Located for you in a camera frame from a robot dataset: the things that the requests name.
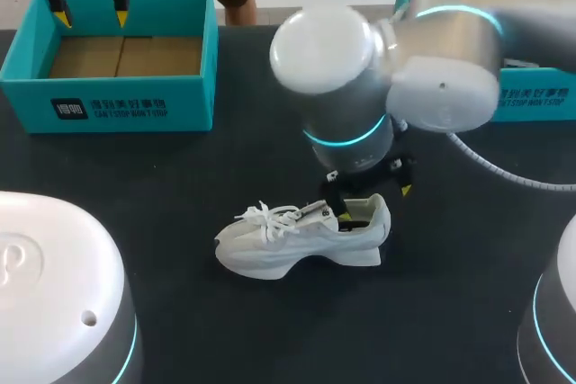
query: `black logo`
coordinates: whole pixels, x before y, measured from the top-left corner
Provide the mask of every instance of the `black logo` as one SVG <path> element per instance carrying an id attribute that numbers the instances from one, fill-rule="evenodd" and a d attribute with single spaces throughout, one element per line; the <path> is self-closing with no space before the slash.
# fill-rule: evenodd
<path id="1" fill-rule="evenodd" d="M 52 99 L 51 102 L 56 115 L 63 121 L 82 121 L 88 118 L 82 101 L 77 98 Z"/>

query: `cyan led ring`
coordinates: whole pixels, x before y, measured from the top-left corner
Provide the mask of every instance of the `cyan led ring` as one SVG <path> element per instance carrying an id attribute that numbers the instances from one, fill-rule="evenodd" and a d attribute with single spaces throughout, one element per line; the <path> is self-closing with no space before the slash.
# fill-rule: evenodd
<path id="1" fill-rule="evenodd" d="M 447 11 L 456 11 L 460 13 L 473 13 L 474 15 L 478 15 L 479 17 L 487 20 L 494 26 L 496 31 L 499 33 L 500 36 L 504 36 L 504 30 L 502 29 L 502 25 L 494 16 L 491 14 L 483 11 L 482 9 L 472 8 L 471 6 L 466 6 L 464 4 L 445 4 L 443 6 L 435 6 L 434 8 L 427 9 L 426 11 L 422 11 L 416 15 L 416 18 L 423 17 L 425 15 L 430 15 L 432 13 L 443 13 Z"/>
<path id="2" fill-rule="evenodd" d="M 542 280 L 543 276 L 540 276 L 540 279 L 538 280 L 538 283 L 536 285 L 536 289 L 534 291 L 534 301 L 532 303 L 532 314 L 534 315 L 534 326 L 536 329 L 536 333 L 538 334 L 538 339 L 540 339 L 540 344 L 542 344 L 542 347 L 544 348 L 544 351 L 546 352 L 546 354 L 548 355 L 548 358 L 550 359 L 550 361 L 552 362 L 552 364 L 555 366 L 555 368 L 571 383 L 571 384 L 576 384 L 576 380 L 574 378 L 572 378 L 568 372 L 560 365 L 560 363 L 554 358 L 554 355 L 552 354 L 552 352 L 550 351 L 550 348 L 548 348 L 548 345 L 546 344 L 544 337 L 542 336 L 542 332 L 540 331 L 540 325 L 538 324 L 538 316 L 536 314 L 536 297 L 538 295 L 538 288 L 540 287 L 540 281 Z"/>
<path id="3" fill-rule="evenodd" d="M 124 375 L 124 372 L 128 368 L 128 365 L 130 364 L 130 360 L 132 358 L 132 355 L 134 354 L 134 348 L 136 347 L 136 338 L 137 337 L 138 337 L 138 320 L 136 319 L 136 317 L 134 317 L 134 336 L 132 337 L 132 345 L 130 347 L 130 350 L 128 351 L 128 356 L 126 357 L 126 362 L 124 362 L 122 369 L 120 370 L 120 372 L 118 372 L 118 376 L 116 377 L 116 379 L 114 381 L 112 381 L 112 384 L 118 384 L 120 382 L 120 380 L 122 379 L 122 375 Z"/>
<path id="4" fill-rule="evenodd" d="M 320 139 L 320 138 L 316 138 L 314 137 L 312 134 L 310 134 L 307 130 L 304 130 L 304 135 L 306 137 L 308 137 L 311 141 L 313 141 L 314 143 L 320 144 L 322 146 L 326 146 L 326 147 L 346 147 L 346 146 L 352 146 L 354 144 L 359 143 L 360 141 L 362 141 L 363 139 L 366 139 L 368 137 L 370 137 L 379 127 L 380 125 L 382 125 L 382 123 L 384 122 L 384 119 L 386 118 L 386 114 L 384 114 L 377 122 L 376 124 L 365 134 L 361 135 L 358 138 L 354 138 L 354 139 L 350 139 L 348 141 L 326 141 L 324 139 Z"/>

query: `shoe tongue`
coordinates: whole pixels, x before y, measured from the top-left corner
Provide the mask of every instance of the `shoe tongue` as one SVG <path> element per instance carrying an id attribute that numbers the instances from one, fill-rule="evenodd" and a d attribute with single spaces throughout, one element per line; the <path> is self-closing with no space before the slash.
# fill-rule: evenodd
<path id="1" fill-rule="evenodd" d="M 301 217 L 296 225 L 304 226 L 316 222 L 321 222 L 332 231 L 338 232 L 338 218 L 334 216 L 332 209 L 326 202 L 318 201 L 300 209 Z"/>

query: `cardboard box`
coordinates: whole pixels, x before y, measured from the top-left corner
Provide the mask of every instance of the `cardboard box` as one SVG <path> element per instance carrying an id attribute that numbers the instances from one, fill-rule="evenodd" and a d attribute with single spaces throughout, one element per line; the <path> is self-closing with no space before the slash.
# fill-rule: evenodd
<path id="1" fill-rule="evenodd" d="M 67 0 L 73 27 L 31 5 L 0 83 L 30 133 L 206 131 L 218 57 L 213 0 Z"/>
<path id="2" fill-rule="evenodd" d="M 395 10 L 410 0 L 396 0 Z M 551 67 L 505 67 L 492 121 L 576 120 L 576 75 Z"/>

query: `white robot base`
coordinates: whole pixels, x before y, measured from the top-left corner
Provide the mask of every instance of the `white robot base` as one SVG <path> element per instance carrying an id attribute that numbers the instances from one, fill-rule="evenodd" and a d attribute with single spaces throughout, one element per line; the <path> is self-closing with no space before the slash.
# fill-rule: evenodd
<path id="1" fill-rule="evenodd" d="M 576 217 L 538 281 L 518 331 L 517 354 L 528 384 L 576 384 Z"/>
<path id="2" fill-rule="evenodd" d="M 0 382 L 137 384 L 138 321 L 106 229 L 61 200 L 0 192 Z"/>

